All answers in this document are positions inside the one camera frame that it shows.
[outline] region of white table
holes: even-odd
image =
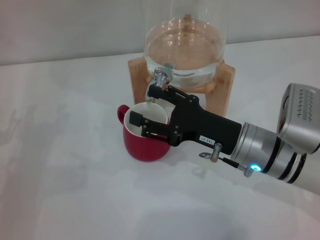
[[[141,54],[0,67],[1,240],[318,240],[320,197],[246,178],[184,142],[160,161],[125,150]],[[275,131],[291,82],[320,88],[320,36],[232,44],[227,117]]]

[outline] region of red mug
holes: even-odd
[[[164,141],[141,136],[141,128],[129,123],[131,111],[142,114],[147,119],[168,124],[166,111],[153,102],[142,102],[132,108],[121,105],[117,111],[118,119],[123,124],[123,140],[128,153],[144,162],[153,162],[162,158],[169,151],[170,145]]]

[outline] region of white wall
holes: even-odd
[[[0,65],[141,52],[142,1],[0,0]],[[229,43],[320,35],[320,0],[231,1]]]

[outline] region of water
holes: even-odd
[[[152,28],[145,41],[145,59],[151,74],[171,66],[171,84],[196,88],[212,80],[223,60],[224,41],[209,24],[192,18],[175,18]]]

